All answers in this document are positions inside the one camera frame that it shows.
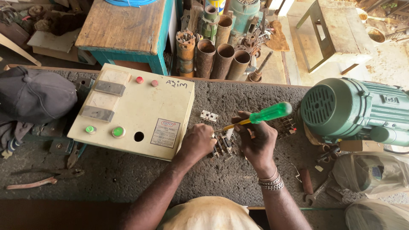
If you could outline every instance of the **control panel box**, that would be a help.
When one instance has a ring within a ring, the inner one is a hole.
[[[194,90],[195,84],[191,81],[106,63],[68,137],[109,149],[172,160],[186,133]]]

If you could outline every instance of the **beige shirt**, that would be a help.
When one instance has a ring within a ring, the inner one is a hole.
[[[227,198],[202,196],[166,211],[157,230],[260,230],[249,210]]]

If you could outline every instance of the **spanner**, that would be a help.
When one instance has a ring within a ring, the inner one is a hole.
[[[314,194],[306,195],[306,202],[312,201],[311,205],[314,205],[316,197],[324,190],[324,188],[332,181],[332,171],[328,174],[328,178],[320,185],[320,187],[314,192]]]

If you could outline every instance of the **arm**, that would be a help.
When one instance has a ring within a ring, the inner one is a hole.
[[[123,224],[124,230],[155,229],[161,221],[183,176],[216,144],[213,128],[195,124],[188,129],[182,147],[160,176],[132,204]]]
[[[233,117],[232,123],[249,118],[249,112],[240,111],[239,117]],[[241,137],[241,149],[250,163],[253,165],[258,178],[274,181],[278,177],[275,174],[277,168],[273,160],[273,151],[276,145],[277,130],[268,126],[265,122],[259,124],[236,125],[236,132]],[[255,138],[251,138],[247,129],[254,132]],[[301,213],[297,204],[284,186],[279,190],[261,189],[263,193],[265,211],[271,229],[278,230],[311,230],[310,225]]]

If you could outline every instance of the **hand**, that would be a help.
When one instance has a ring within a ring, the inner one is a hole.
[[[238,112],[239,117],[233,117],[233,124],[250,117],[249,112]],[[254,132],[255,138],[251,138],[250,129]],[[241,149],[261,179],[272,177],[276,171],[273,160],[274,147],[276,145],[277,130],[267,125],[265,122],[259,124],[235,125],[234,130],[241,137]]]
[[[211,138],[214,130],[205,124],[195,124],[189,128],[182,140],[182,147],[172,162],[190,169],[196,162],[211,153],[217,140]]]

